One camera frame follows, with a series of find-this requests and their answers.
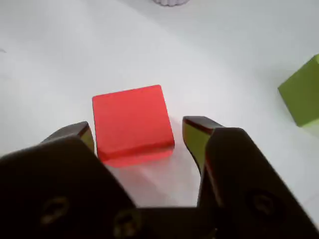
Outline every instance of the white table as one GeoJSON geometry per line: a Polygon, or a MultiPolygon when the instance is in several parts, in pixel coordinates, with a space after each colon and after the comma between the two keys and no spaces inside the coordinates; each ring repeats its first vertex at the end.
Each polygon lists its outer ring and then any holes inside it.
{"type": "Polygon", "coordinates": [[[0,1],[0,154],[87,120],[94,95],[161,84],[171,159],[111,171],[140,206],[195,205],[184,115],[244,128],[319,223],[319,139],[277,87],[319,51],[314,0],[0,1]]]}

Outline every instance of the red cube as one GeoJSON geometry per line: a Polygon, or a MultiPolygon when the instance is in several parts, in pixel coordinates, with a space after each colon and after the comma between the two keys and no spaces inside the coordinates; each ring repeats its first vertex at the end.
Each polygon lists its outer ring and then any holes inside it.
{"type": "Polygon", "coordinates": [[[160,85],[93,97],[98,157],[113,167],[161,159],[175,142],[160,85]]]}

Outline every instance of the green block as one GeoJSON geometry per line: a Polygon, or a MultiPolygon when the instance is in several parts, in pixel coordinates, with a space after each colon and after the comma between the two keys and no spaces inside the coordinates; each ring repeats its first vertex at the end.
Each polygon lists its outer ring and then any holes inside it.
{"type": "Polygon", "coordinates": [[[298,126],[318,124],[319,54],[282,83],[278,89],[298,126]]]}

